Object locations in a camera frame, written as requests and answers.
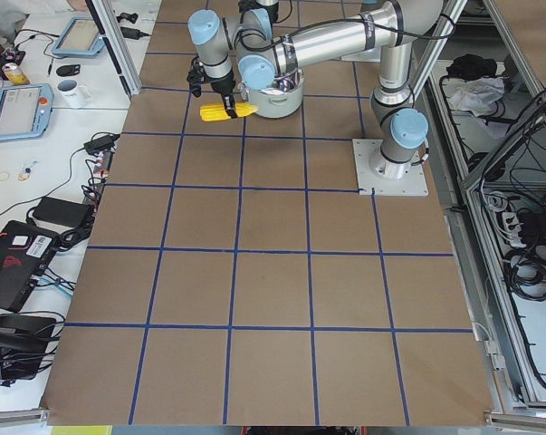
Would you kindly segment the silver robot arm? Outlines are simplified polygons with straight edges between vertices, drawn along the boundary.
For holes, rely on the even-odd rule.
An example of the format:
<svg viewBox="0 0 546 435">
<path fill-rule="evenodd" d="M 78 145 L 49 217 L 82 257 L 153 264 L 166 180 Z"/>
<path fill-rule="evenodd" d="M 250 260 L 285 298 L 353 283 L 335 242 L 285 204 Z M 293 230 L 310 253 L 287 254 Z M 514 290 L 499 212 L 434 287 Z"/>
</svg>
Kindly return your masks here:
<svg viewBox="0 0 546 435">
<path fill-rule="evenodd" d="M 253 9 L 264 9 L 269 20 L 274 24 L 279 18 L 279 1 L 278 0 L 239 0 L 238 9 L 240 12 L 247 12 Z"/>
<path fill-rule="evenodd" d="M 302 104 L 304 67 L 378 48 L 378 87 L 371 106 L 384 139 L 369 165 L 383 179 L 401 179 L 428 132 L 425 116 L 409 106 L 412 43 L 425 36 L 442 7 L 440 1 L 385 1 L 279 37 L 273 36 L 274 1 L 257 1 L 229 17 L 201 9 L 187 22 L 197 51 L 187 75 L 189 90 L 199 97 L 207 84 L 220 95 L 213 109 L 216 121 L 251 113 L 280 119 Z"/>
</svg>

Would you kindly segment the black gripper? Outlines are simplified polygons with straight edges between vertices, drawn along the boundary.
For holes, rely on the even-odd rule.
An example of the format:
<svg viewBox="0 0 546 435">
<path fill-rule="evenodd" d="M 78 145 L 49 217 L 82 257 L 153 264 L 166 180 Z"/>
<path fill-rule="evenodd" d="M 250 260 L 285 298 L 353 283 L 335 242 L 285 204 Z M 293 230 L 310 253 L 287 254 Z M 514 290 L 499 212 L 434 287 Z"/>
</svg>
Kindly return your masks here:
<svg viewBox="0 0 546 435">
<path fill-rule="evenodd" d="M 233 95 L 235 85 L 235 77 L 232 74 L 210 79 L 210 86 L 214 92 L 217 92 L 222 96 L 225 114 L 230 119 L 237 118 L 235 97 Z"/>
</svg>

